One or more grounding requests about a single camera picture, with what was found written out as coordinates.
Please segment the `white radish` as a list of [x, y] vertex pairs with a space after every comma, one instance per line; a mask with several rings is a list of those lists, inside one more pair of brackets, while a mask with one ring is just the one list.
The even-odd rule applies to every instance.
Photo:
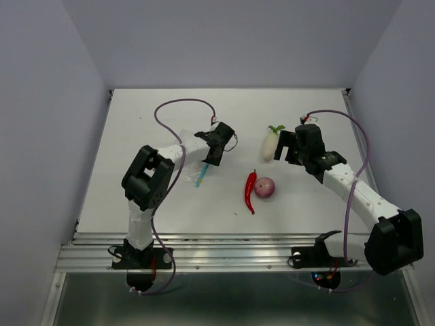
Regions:
[[284, 125], [268, 126], [268, 133], [264, 138], [261, 150], [261, 156], [264, 162], [270, 162], [274, 158], [279, 140], [279, 133], [282, 130], [285, 130]]

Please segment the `clear zip top bag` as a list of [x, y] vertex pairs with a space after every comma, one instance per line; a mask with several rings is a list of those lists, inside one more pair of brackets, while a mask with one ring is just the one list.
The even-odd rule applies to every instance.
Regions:
[[179, 136], [186, 150], [179, 180], [199, 188], [209, 167], [208, 163], [203, 162], [209, 147], [204, 140], [195, 137], [191, 130], [181, 129]]

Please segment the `purple onion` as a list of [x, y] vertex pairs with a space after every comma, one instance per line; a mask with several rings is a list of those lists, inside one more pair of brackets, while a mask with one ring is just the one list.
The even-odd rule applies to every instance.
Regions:
[[261, 199], [270, 198], [275, 192], [275, 182], [268, 177], [261, 177], [254, 183], [254, 192]]

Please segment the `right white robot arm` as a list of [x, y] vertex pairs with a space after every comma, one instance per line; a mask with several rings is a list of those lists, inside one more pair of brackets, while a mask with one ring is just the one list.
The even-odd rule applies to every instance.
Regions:
[[334, 262], [345, 267], [367, 263], [385, 276], [423, 258], [421, 217], [413, 209], [403, 211], [383, 199], [360, 180], [346, 159], [335, 151], [326, 151], [321, 130], [315, 124], [303, 124], [295, 131], [279, 133], [275, 160], [303, 166], [323, 186], [340, 199], [350, 202], [367, 227], [368, 235], [345, 234], [332, 230], [320, 234], [312, 246], [294, 247], [290, 263], [294, 268], [327, 268]]

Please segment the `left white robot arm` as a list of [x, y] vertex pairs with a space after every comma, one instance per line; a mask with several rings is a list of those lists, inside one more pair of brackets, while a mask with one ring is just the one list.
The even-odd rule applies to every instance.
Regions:
[[135, 267], [145, 267], [151, 261], [152, 218], [182, 169], [197, 162], [219, 166], [226, 145], [236, 137], [230, 126], [218, 122], [178, 144], [160, 149], [146, 145], [138, 151], [122, 179], [129, 209], [127, 257]]

